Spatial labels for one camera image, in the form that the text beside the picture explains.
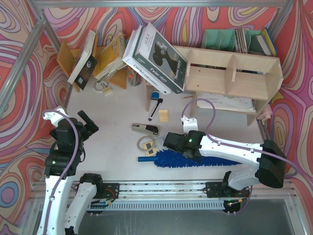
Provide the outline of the blue microfiber duster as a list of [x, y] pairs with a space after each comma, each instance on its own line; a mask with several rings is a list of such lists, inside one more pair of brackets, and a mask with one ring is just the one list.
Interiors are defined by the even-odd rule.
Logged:
[[232, 166], [240, 163], [226, 160], [218, 157], [202, 157], [195, 162], [192, 159], [183, 157], [180, 153], [172, 150], [159, 151], [153, 156], [138, 157], [138, 162], [153, 162], [156, 166], [162, 168], [183, 168], [183, 167], [199, 167], [199, 166]]

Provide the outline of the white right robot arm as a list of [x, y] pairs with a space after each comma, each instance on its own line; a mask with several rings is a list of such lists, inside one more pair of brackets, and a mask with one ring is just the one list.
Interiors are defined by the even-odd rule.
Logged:
[[244, 164], [245, 168], [229, 171], [223, 179], [225, 187], [237, 191], [256, 184], [270, 188], [282, 188], [284, 185], [287, 157], [271, 140], [242, 143], [191, 130], [187, 135], [168, 133], [163, 145], [194, 161], [217, 157]]

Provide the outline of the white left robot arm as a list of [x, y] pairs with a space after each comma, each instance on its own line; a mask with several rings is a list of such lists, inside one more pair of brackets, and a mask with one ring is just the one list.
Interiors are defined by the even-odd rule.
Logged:
[[86, 158], [84, 141], [99, 130], [84, 111], [78, 115], [83, 122], [70, 117], [61, 106], [43, 112], [43, 119], [54, 126], [50, 135], [55, 139], [45, 160], [45, 201], [37, 234], [76, 235], [92, 199], [103, 194], [102, 176], [85, 173], [69, 204], [68, 197], [78, 164]]

